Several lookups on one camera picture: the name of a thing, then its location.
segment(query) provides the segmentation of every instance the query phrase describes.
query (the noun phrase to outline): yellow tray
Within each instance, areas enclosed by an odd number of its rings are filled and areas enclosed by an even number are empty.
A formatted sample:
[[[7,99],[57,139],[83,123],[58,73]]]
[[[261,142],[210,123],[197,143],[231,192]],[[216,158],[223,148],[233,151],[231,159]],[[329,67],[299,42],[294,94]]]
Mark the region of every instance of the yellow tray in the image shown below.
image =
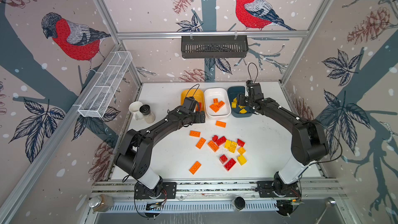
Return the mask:
[[[199,105],[201,106],[201,111],[206,111],[205,95],[204,95],[203,91],[200,89],[196,90],[195,88],[193,88],[193,89],[191,89],[191,91],[189,91],[189,93],[187,95],[188,90],[189,89],[184,90],[181,93],[181,105],[184,103],[185,97],[193,96],[195,98],[195,100],[197,102],[199,102]]]

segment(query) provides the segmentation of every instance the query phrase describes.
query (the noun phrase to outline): white wire basket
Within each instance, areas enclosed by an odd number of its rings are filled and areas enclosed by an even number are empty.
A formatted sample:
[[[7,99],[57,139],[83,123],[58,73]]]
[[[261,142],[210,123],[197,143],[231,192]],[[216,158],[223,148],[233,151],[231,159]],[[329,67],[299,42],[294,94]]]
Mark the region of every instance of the white wire basket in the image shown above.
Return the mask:
[[[117,51],[79,107],[83,117],[102,118],[132,61],[131,53]]]

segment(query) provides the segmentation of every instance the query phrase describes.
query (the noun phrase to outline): black lid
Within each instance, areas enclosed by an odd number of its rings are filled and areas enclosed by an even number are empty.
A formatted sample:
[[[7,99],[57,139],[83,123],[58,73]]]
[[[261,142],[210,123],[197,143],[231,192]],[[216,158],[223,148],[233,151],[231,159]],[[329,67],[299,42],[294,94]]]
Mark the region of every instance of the black lid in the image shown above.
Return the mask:
[[[140,112],[142,113],[142,115],[147,116],[148,114],[150,114],[150,107],[149,105],[143,105],[142,107],[140,107]]]
[[[245,200],[242,197],[236,197],[234,203],[238,210],[244,209],[246,205]]]

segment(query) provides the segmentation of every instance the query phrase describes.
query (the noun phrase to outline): bird head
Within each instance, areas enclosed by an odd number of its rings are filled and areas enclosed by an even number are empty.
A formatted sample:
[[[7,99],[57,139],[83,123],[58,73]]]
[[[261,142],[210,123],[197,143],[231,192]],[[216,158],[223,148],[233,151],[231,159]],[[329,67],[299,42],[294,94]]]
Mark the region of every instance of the bird head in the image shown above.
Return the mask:
[[[53,37],[57,38],[57,28],[56,24],[58,21],[60,21],[62,17],[58,15],[57,13],[50,12],[47,15],[45,15],[41,21],[41,27],[43,28],[43,33],[48,37]]]

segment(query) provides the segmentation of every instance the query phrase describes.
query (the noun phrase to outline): metal ladle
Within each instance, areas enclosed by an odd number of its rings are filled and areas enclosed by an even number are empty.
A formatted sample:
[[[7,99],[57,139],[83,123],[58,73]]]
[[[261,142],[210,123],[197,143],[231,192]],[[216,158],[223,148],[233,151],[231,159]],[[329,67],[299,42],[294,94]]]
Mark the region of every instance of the metal ladle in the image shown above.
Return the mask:
[[[321,216],[316,220],[314,224],[319,224],[326,210],[330,207],[334,207],[336,205],[336,201],[332,197],[327,197],[325,199],[325,205],[326,205],[325,210],[322,212]]]

